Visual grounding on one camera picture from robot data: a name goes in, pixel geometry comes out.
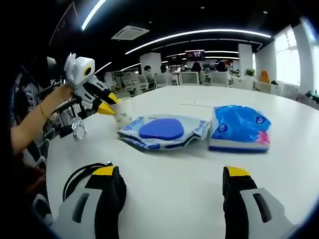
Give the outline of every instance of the gold bracelet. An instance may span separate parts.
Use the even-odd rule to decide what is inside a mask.
[[[41,107],[41,112],[42,112],[43,116],[46,117],[46,118],[49,118],[48,116],[45,115],[45,113],[44,113],[44,111],[43,111],[42,102],[40,103],[40,107]]]

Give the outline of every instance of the wet wipes package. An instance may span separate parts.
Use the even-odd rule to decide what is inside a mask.
[[[210,123],[181,115],[138,117],[118,131],[120,140],[139,148],[171,150],[187,146],[194,139],[207,138]]]
[[[259,111],[243,106],[215,107],[209,131],[209,149],[267,151],[271,122]]]

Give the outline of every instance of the table surface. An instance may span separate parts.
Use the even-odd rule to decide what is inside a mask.
[[[270,94],[212,86],[168,86],[132,98],[134,116],[182,114],[210,120],[212,108],[181,105],[244,105],[263,112],[272,122],[271,147],[265,154],[207,150],[194,141],[173,151],[138,151],[116,139],[111,116],[84,120],[87,134],[51,141],[47,190],[52,215],[58,216],[62,191],[76,169],[112,161],[120,168],[127,198],[119,217],[121,239],[224,238],[222,172],[241,167],[258,187],[266,188],[286,208],[293,223],[302,223],[319,196],[319,111]]]

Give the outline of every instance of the orange object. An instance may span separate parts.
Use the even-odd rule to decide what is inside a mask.
[[[264,83],[270,83],[269,77],[268,77],[268,72],[267,71],[262,71],[260,73],[260,78],[259,78],[260,82],[264,82]]]

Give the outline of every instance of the cup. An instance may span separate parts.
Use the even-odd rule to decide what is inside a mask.
[[[84,127],[84,123],[80,117],[76,117],[72,120],[72,130],[73,136],[79,139],[83,138],[86,130]]]
[[[118,128],[123,128],[133,120],[132,100],[131,97],[119,99],[115,105],[110,105],[115,111],[114,120]]]

